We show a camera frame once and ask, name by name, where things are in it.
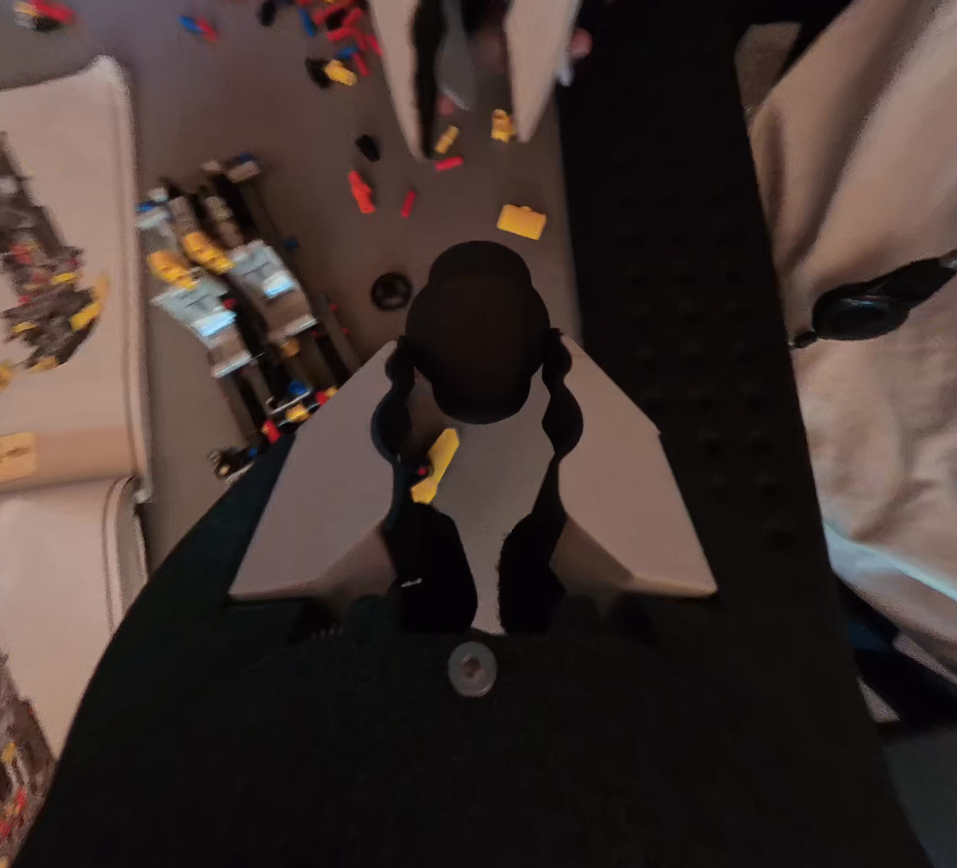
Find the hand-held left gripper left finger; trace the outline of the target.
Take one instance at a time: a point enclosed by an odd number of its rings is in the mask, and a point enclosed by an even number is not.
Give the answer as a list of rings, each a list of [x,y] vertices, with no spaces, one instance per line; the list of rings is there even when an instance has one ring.
[[[414,388],[404,339],[392,341],[296,432],[231,599],[344,613],[391,596],[413,632],[471,627],[478,594],[456,525],[410,494],[430,448],[405,450]]]

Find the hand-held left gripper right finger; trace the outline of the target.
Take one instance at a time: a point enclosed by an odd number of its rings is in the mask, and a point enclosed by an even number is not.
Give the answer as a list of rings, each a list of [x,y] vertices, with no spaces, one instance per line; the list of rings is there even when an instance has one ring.
[[[566,335],[541,376],[552,456],[499,555],[499,622],[541,633],[566,596],[601,612],[625,597],[708,599],[718,591],[652,420]]]

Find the lego car chassis model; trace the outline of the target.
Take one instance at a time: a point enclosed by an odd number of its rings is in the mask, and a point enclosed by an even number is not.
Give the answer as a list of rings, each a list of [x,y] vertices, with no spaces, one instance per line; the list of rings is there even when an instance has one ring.
[[[203,346],[243,442],[209,454],[213,475],[232,481],[325,406],[360,358],[338,309],[309,290],[299,241],[283,236],[261,193],[259,159],[242,152],[201,165],[191,190],[163,181],[137,205],[141,250],[161,288],[151,304]],[[305,290],[318,323],[280,346],[261,316],[226,276],[226,252],[254,240],[271,246]]]

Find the grey lego panel piece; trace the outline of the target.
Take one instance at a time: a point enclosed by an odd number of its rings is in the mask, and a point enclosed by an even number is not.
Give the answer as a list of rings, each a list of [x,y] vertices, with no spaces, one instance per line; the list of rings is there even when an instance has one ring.
[[[226,256],[227,278],[261,316],[272,343],[280,346],[318,323],[305,290],[271,246],[254,240]]]

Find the black round object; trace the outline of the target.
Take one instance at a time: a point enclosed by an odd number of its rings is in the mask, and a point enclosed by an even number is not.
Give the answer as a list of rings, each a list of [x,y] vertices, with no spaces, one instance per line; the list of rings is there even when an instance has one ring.
[[[544,300],[520,255],[475,240],[434,261],[409,309],[404,344],[445,416],[489,425],[524,407],[551,336]]]

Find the yellow lego panel piece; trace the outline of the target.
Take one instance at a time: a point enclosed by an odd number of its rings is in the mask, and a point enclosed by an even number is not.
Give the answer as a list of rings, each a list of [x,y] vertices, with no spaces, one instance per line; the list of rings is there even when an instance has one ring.
[[[449,427],[442,430],[426,455],[426,461],[418,468],[410,488],[416,504],[430,504],[435,499],[439,486],[447,474],[460,448],[460,434]]]

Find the yellow lego brick piece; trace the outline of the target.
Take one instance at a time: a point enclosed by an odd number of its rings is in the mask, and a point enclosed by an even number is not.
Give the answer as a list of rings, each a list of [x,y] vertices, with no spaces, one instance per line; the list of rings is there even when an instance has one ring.
[[[541,239],[547,217],[528,206],[506,204],[502,206],[496,220],[496,228],[504,233],[523,240]]]

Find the small black lego steering wheel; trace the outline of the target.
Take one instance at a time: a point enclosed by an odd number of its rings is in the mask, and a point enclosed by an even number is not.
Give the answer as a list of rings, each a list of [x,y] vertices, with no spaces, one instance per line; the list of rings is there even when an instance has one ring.
[[[390,271],[378,276],[370,289],[370,300],[381,312],[398,312],[413,299],[413,284],[400,272]]]

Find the open lego instruction booklet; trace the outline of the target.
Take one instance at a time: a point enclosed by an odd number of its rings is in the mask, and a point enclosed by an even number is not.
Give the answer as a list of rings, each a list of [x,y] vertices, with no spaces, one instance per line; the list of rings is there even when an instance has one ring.
[[[2,866],[148,578],[146,347],[122,69],[2,91]]]

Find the black perforated chair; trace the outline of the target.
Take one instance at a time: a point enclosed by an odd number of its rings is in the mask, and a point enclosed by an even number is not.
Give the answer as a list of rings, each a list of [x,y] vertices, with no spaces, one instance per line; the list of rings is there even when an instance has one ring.
[[[737,0],[586,0],[558,96],[585,350],[661,431],[719,650],[853,673],[734,66]]]

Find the black badge reel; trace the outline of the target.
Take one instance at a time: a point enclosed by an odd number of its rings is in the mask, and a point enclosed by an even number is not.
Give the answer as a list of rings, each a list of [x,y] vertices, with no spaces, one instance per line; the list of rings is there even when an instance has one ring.
[[[956,276],[956,251],[903,265],[869,281],[831,288],[814,302],[808,326],[792,337],[802,349],[826,341],[879,338],[900,328],[911,312]]]

